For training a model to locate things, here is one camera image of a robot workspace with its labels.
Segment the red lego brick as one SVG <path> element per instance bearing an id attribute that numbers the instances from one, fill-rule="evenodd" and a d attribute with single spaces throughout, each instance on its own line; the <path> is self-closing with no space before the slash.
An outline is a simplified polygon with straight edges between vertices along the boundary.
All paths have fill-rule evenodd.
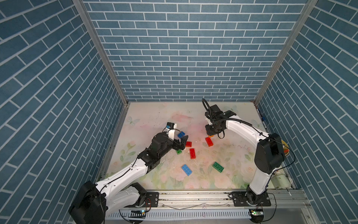
<path id="1" fill-rule="evenodd" d="M 212 146 L 213 146 L 213 142 L 212 142 L 212 140 L 211 140 L 210 137 L 205 138 L 205 141 L 206 141 L 208 147 L 212 147 Z"/>

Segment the long green lego brick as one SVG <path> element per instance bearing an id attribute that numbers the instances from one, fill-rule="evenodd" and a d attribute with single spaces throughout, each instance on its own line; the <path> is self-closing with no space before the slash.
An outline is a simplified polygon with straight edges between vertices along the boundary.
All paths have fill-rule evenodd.
<path id="1" fill-rule="evenodd" d="M 220 173 L 222 173 L 223 170 L 224 170 L 224 167 L 221 166 L 221 165 L 220 165 L 219 163 L 217 163 L 217 162 L 214 162 L 212 166 L 213 166 L 213 168 L 214 168 L 215 170 L 217 170 L 217 171 L 220 172 Z"/>

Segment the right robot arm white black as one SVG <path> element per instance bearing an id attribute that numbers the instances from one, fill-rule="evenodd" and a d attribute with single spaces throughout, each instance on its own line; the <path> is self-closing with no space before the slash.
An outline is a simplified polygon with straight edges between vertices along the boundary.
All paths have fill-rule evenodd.
<path id="1" fill-rule="evenodd" d="M 209 136 L 225 136 L 225 131 L 229 130 L 244 138 L 256 150 L 256 170 L 247 186 L 245 200 L 252 206 L 261 204 L 267 197 L 267 187 L 272 175 L 286 159 L 281 137 L 255 128 L 232 111 L 223 112 L 217 105 L 210 106 L 205 99 L 202 99 L 202 103 L 206 110 L 208 124 L 205 129 Z"/>

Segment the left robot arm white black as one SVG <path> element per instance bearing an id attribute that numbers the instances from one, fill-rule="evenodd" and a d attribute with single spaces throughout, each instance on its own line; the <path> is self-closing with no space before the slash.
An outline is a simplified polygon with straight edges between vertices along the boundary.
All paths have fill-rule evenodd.
<path id="1" fill-rule="evenodd" d="M 93 183 L 85 182 L 69 207 L 76 224 L 103 224 L 110 215 L 127 206 L 139 206 L 147 191 L 136 180 L 156 168 L 170 150 L 184 150 L 188 136 L 174 138 L 174 130 L 156 134 L 150 146 L 135 161 L 116 174 Z"/>

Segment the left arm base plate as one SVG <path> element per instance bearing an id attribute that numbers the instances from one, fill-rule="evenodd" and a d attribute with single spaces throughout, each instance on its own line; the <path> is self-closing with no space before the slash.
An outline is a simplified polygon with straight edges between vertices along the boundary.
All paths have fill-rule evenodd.
<path id="1" fill-rule="evenodd" d="M 135 207 L 157 207 L 159 200 L 158 192 L 146 192 L 141 193 L 137 202 L 134 204 Z"/>

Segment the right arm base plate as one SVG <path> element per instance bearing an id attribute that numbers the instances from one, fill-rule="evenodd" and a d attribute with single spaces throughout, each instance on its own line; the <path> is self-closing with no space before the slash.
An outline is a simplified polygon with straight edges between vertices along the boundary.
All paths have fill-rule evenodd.
<path id="1" fill-rule="evenodd" d="M 228 197 L 233 201 L 235 207 L 270 207 L 271 201 L 268 193 L 264 192 L 261 195 L 256 195 L 254 192 L 233 191 L 228 194 Z"/>

